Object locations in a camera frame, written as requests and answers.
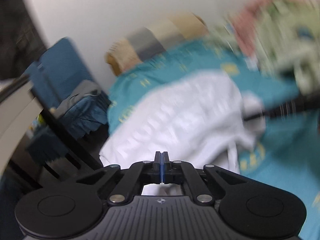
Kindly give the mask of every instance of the ribbed grip surface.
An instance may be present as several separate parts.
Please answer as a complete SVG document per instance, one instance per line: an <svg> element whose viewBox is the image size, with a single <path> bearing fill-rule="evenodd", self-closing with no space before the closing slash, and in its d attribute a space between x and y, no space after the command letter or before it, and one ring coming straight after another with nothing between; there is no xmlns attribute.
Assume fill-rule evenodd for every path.
<svg viewBox="0 0 320 240"><path fill-rule="evenodd" d="M187 196L135 196L112 207L91 231L74 240L245 240L225 225L212 207L197 206Z"/></svg>

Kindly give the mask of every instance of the pillow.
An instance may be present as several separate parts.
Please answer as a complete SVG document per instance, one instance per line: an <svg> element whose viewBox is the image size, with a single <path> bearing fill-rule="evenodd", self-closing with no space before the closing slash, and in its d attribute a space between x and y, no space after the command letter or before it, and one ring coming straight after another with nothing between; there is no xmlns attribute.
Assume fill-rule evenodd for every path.
<svg viewBox="0 0 320 240"><path fill-rule="evenodd" d="M192 13L178 14L136 30L115 42L105 55L105 60L112 65L115 75L119 75L156 54L207 33L201 18Z"/></svg>

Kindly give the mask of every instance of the pink fabric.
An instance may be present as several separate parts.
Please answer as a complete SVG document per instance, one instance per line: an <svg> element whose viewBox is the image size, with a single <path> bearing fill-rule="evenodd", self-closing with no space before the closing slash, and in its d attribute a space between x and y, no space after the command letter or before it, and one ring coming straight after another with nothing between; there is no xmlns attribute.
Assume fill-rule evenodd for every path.
<svg viewBox="0 0 320 240"><path fill-rule="evenodd" d="M246 56L254 55L255 24L260 10L271 2L272 0L252 0L237 16L231 19L239 47Z"/></svg>

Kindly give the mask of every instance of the white towel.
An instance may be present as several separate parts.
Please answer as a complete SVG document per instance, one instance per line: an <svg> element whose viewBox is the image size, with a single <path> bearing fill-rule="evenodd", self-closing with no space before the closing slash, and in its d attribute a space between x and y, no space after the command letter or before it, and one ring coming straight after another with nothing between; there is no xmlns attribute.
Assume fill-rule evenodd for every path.
<svg viewBox="0 0 320 240"><path fill-rule="evenodd" d="M242 114L261 106L252 94L243 98L225 73L197 72L145 95L104 144L100 160L104 166L117 163L127 169L135 162L152 161L156 151L167 151L171 161L202 169L217 160L222 168L239 173L237 149L253 149L265 130L264 120L244 126ZM221 153L226 154L217 159ZM143 193L159 192L159 186L150 186Z"/></svg>

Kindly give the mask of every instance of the teal cloth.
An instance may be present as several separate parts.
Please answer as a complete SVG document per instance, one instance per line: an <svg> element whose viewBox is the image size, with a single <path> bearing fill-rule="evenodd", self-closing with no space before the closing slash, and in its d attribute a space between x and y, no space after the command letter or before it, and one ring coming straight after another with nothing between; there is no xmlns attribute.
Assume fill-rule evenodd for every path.
<svg viewBox="0 0 320 240"><path fill-rule="evenodd" d="M201 69L225 70L241 92L252 91L266 107L295 97L292 79L274 79L249 71L243 56L222 51L206 41L185 43L120 75L110 89L109 132L125 122L150 90ZM317 113L271 120L254 152L239 155L241 174L290 191L306 205L307 220L300 237L320 239L320 140Z"/></svg>

